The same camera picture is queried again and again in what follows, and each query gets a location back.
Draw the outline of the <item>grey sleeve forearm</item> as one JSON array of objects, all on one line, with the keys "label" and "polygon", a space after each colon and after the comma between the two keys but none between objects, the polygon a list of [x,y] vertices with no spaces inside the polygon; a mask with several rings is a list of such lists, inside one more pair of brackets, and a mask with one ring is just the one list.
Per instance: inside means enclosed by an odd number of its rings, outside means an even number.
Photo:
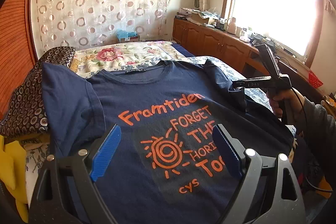
[{"label": "grey sleeve forearm", "polygon": [[311,153],[318,161],[326,181],[335,190],[335,119],[320,104],[305,99],[295,116],[295,128],[303,132]]}]

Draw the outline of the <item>person's right hand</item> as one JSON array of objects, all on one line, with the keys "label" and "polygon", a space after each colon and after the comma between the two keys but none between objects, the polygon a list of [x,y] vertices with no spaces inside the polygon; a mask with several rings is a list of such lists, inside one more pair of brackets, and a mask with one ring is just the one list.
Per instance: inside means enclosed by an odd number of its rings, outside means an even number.
[{"label": "person's right hand", "polygon": [[281,108],[283,102],[289,103],[289,107],[286,108],[287,116],[289,115],[289,111],[291,111],[294,118],[297,118],[302,113],[305,97],[295,89],[281,89],[278,91],[268,89],[266,96],[268,97],[269,104],[277,118],[282,118],[283,116],[283,110]]}]

